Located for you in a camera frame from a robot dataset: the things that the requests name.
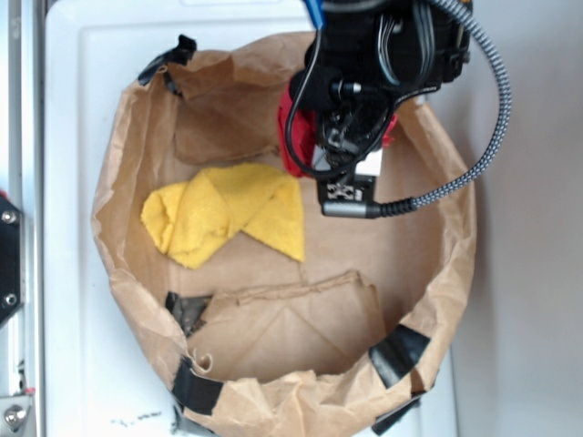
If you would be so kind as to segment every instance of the cable connector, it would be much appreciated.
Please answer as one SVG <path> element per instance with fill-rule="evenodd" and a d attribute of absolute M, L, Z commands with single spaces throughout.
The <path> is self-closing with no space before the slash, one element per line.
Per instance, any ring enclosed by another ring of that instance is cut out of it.
<path fill-rule="evenodd" d="M 354 200 L 326 200 L 322 203 L 324 216 L 348 219 L 378 219 L 380 217 L 401 216 L 414 211 L 417 211 L 414 198 L 404 198 L 390 203 Z"/>

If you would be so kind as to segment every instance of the gray wall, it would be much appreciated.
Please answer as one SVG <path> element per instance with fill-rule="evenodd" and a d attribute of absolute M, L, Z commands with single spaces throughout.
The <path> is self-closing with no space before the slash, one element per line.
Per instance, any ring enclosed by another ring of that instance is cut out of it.
<path fill-rule="evenodd" d="M 476 184 L 476 279 L 454 344 L 461 437 L 583 435 L 583 3 L 476 0 L 514 88 Z M 467 162 L 496 117 L 478 49 L 430 98 Z"/>

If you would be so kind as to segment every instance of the white plastic tray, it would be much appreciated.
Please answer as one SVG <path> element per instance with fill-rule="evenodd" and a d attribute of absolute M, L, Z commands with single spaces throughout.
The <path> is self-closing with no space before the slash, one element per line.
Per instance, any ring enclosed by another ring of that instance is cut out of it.
<path fill-rule="evenodd" d="M 46 24 L 47 436 L 171 435 L 173 401 L 109 293 L 89 226 L 119 96 L 181 33 L 231 49 L 311 25 L 300 0 L 59 0 Z M 449 357 L 422 405 L 386 436 L 456 436 Z"/>

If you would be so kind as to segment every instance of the black bracket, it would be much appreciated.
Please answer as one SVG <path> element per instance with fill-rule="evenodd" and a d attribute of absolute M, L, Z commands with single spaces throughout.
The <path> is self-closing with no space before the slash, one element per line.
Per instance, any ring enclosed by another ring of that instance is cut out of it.
<path fill-rule="evenodd" d="M 0 327 L 22 306 L 21 212 L 0 196 Z"/>

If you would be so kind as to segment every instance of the black cable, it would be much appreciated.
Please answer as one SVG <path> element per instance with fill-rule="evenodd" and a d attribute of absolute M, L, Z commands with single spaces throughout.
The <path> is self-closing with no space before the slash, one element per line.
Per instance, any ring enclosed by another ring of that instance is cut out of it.
<path fill-rule="evenodd" d="M 315 178 L 315 179 L 323 179 L 323 178 L 336 178 L 340 176 L 342 173 L 346 173 L 350 170 L 353 170 L 356 165 L 365 159 L 369 153 L 371 153 L 381 142 L 383 141 L 383 135 L 386 129 L 389 127 L 391 123 L 391 118 L 393 113 L 388 110 L 387 108 L 387 116 L 385 117 L 383 124 L 379 132 L 376 134 L 374 141 L 367 147 L 359 156 L 353 159 L 348 164 L 344 164 L 337 168 L 333 168 L 331 170 L 314 170 L 313 168 L 306 166 L 300 157 L 295 153 L 295 149 L 293 148 L 293 138 L 292 138 L 292 127 L 293 127 L 293 120 L 298 112 L 298 108 L 300 106 L 300 102 L 302 101 L 303 94 L 305 93 L 306 87 L 310 82 L 310 77 L 312 76 L 313 69 L 316 66 L 318 61 L 318 56 L 320 54 L 320 50 L 322 48 L 322 30 L 316 30 L 316 37 L 313 43 L 313 50 L 312 56 L 310 57 L 310 61 L 306 66 L 305 73 L 303 74 L 302 81 L 298 86 L 298 90 L 296 92 L 295 98 L 291 104 L 290 113 L 288 114 L 288 118 L 285 122 L 285 148 L 287 149 L 291 159 L 295 163 L 298 168 L 304 172 L 305 174 Z"/>
<path fill-rule="evenodd" d="M 387 81 L 392 86 L 400 88 L 410 88 L 424 84 L 431 75 L 435 63 L 435 34 L 431 7 L 423 0 L 414 0 L 412 2 L 412 12 L 421 62 L 416 77 L 407 82 L 400 80 L 394 73 L 388 53 L 391 33 L 396 25 L 394 17 L 390 16 L 387 19 L 382 15 L 379 22 L 379 36 L 377 39 L 379 64 Z"/>

